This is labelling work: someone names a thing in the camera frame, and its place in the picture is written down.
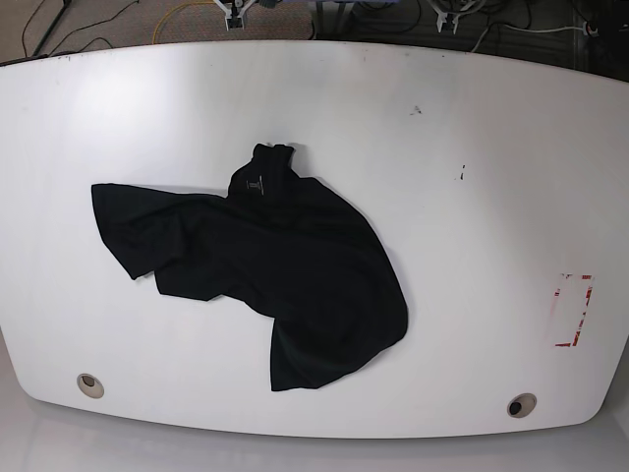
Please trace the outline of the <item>black t-shirt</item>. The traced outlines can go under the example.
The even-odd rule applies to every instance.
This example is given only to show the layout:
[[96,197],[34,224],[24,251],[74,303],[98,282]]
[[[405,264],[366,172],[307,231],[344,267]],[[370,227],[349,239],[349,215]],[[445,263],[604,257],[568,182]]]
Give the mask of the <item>black t-shirt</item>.
[[257,145],[225,196],[114,183],[91,188],[104,246],[159,293],[228,297],[273,321],[274,391],[317,389],[362,369],[406,334],[402,288],[368,221],[292,167],[289,146]]

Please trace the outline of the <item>right table grommet hole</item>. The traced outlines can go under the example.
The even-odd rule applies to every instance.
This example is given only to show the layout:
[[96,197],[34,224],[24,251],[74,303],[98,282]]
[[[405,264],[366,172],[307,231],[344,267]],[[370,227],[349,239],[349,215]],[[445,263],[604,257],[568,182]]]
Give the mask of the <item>right table grommet hole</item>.
[[532,393],[522,393],[514,397],[507,405],[507,414],[511,418],[522,419],[530,415],[537,406],[537,398]]

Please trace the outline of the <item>table grommet hole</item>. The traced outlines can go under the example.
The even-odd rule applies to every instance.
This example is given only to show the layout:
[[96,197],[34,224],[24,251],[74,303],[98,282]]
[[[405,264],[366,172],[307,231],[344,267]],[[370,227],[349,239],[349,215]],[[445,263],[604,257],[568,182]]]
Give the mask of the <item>table grommet hole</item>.
[[522,393],[514,397],[507,405],[507,414],[511,418],[522,419],[530,415],[537,406],[537,398],[532,393]]
[[99,399],[104,395],[102,383],[92,375],[80,374],[77,377],[77,385],[80,391],[89,398]]

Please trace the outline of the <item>left table grommet hole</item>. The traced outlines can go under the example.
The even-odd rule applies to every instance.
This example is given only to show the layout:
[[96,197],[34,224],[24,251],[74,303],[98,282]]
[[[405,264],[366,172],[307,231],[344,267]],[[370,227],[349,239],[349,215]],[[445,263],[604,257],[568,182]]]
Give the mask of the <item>left table grommet hole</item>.
[[104,395],[102,383],[92,375],[80,374],[77,377],[77,385],[80,391],[89,398],[99,399]]

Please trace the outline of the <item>red tape marking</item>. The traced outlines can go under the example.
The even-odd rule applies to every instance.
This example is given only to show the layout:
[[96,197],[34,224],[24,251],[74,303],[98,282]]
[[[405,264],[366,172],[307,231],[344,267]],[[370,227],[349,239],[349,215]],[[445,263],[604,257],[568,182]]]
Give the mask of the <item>red tape marking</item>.
[[594,281],[590,274],[560,274],[549,317],[548,334],[552,347],[577,345],[592,299]]

